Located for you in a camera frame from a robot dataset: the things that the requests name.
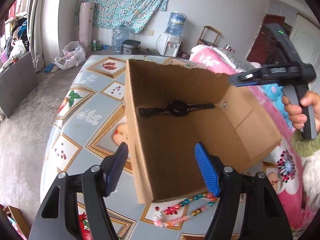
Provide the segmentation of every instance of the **plastic-wrapped water jug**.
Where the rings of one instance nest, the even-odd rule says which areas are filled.
[[[111,47],[116,52],[121,52],[122,42],[129,39],[130,29],[121,23],[120,26],[112,29]]]
[[[179,37],[182,34],[184,23],[187,16],[183,13],[172,12],[170,13],[168,26],[165,30],[166,33]]]

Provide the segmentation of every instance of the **green fuzzy sleeve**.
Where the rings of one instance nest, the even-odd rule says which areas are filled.
[[[305,140],[300,130],[295,130],[291,138],[291,146],[300,157],[312,156],[320,150],[320,136],[318,135],[314,140]]]

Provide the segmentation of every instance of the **wall outlet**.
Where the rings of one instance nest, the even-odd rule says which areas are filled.
[[[152,31],[152,30],[143,30],[143,31],[142,31],[142,34],[144,34],[144,35],[153,36],[153,33],[154,33],[154,31]]]

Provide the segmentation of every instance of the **gripper handle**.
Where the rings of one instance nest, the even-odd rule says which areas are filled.
[[[282,89],[282,93],[289,98],[290,104],[301,106],[302,113],[307,116],[307,122],[304,124],[304,127],[301,129],[302,137],[306,140],[316,139],[316,121],[315,121],[315,112],[313,106],[302,106],[300,104],[300,99],[304,97],[306,92],[309,91],[307,83],[301,83],[296,85],[286,85]]]

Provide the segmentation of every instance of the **human hand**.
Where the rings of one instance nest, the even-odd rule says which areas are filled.
[[[284,104],[284,110],[289,114],[289,120],[292,122],[292,126],[296,129],[304,127],[307,121],[306,115],[302,113],[300,106],[291,105],[289,99],[286,96],[282,96],[282,103]],[[320,132],[320,96],[312,91],[308,91],[300,100],[302,106],[313,105],[315,111],[316,130]]]

